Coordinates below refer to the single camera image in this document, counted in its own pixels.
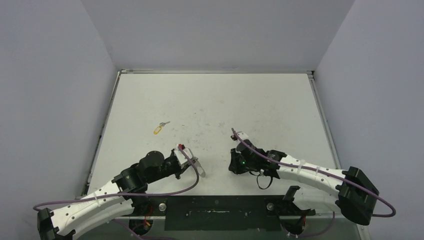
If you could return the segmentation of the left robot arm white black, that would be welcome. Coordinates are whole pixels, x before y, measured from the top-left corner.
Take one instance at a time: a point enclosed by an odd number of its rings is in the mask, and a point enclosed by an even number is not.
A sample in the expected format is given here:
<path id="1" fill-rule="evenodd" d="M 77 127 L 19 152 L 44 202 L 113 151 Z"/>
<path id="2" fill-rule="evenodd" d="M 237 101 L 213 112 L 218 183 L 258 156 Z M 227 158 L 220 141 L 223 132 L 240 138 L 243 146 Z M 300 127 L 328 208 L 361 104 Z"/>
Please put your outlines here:
<path id="1" fill-rule="evenodd" d="M 37 231 L 42 240 L 76 240 L 89 230 L 132 213 L 144 215 L 149 210 L 148 185 L 174 175 L 180 179 L 198 158 L 189 148 L 179 145 L 169 157 L 150 151 L 145 157 L 122 170 L 112 180 L 91 194 L 77 200 L 63 201 L 63 207 L 37 210 Z"/>

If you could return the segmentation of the silver carabiner keyring with rings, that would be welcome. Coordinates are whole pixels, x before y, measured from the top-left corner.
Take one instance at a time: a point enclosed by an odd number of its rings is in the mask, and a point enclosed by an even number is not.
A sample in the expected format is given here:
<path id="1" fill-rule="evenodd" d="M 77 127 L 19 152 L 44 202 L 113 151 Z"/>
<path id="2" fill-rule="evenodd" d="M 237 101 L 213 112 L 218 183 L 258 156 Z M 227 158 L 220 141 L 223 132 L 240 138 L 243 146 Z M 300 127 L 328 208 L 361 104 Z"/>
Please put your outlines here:
<path id="1" fill-rule="evenodd" d="M 199 173 L 199 176 L 201 178 L 205 178 L 206 177 L 206 172 L 205 172 L 204 168 L 202 167 L 202 165 L 200 164 L 199 160 L 196 159 L 196 160 L 193 161 L 193 163 L 194 163 L 194 166 L 196 167 L 196 169 L 197 169 L 197 171 Z"/>

